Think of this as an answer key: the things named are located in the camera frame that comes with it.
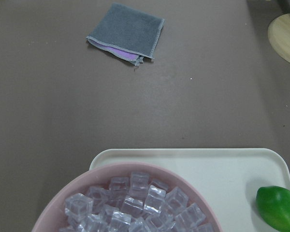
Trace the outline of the pink bowl with ice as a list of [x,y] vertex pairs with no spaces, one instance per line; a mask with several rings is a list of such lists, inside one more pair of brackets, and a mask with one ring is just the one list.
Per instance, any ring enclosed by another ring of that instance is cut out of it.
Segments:
[[148,173],[150,177],[160,179],[169,187],[180,187],[189,197],[190,202],[196,203],[206,215],[205,223],[210,222],[214,231],[223,231],[214,211],[187,180],[172,171],[144,162],[119,162],[94,168],[68,183],[49,202],[37,219],[33,232],[57,232],[59,228],[67,225],[64,212],[65,199],[76,194],[84,193],[88,187],[93,185],[108,186],[110,179],[115,176],[129,176],[133,171]]

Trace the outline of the grey folded cloth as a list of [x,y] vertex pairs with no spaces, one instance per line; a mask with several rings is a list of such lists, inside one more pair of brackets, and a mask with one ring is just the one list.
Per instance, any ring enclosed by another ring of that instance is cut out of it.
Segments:
[[86,39],[98,49],[139,66],[144,58],[154,58],[163,25],[163,18],[113,3]]

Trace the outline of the cream serving tray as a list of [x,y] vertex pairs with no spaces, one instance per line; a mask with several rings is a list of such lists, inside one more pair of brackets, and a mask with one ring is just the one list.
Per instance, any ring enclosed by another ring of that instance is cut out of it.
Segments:
[[290,190],[287,164],[267,148],[108,149],[90,168],[128,161],[151,163],[187,180],[209,203],[225,232],[272,231],[256,210],[257,190]]

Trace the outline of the wooden mug tree stand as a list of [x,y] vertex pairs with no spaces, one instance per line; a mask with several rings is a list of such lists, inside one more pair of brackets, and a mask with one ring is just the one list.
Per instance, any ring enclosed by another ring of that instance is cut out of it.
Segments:
[[267,34],[272,48],[290,63],[290,13],[274,19]]

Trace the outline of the green lime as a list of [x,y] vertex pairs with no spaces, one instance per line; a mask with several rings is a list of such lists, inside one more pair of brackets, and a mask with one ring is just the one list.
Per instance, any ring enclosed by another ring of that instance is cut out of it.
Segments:
[[268,225],[279,232],[290,232],[290,190],[279,186],[261,187],[256,205]]

